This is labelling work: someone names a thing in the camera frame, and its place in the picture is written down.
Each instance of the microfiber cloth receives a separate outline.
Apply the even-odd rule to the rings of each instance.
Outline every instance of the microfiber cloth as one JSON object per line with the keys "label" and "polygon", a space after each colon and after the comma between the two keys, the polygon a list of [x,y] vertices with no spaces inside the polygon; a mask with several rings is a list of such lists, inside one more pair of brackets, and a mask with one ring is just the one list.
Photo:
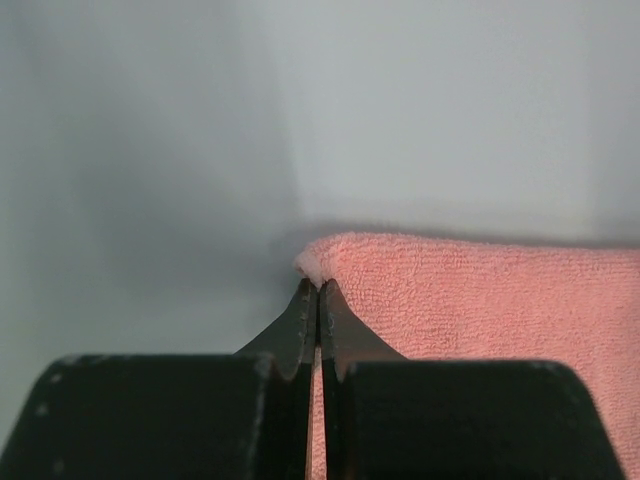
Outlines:
{"label": "microfiber cloth", "polygon": [[[348,233],[296,268],[335,279],[353,312],[409,358],[549,359],[594,398],[631,480],[640,480],[640,250],[476,244]],[[325,475],[314,377],[313,478]]]}

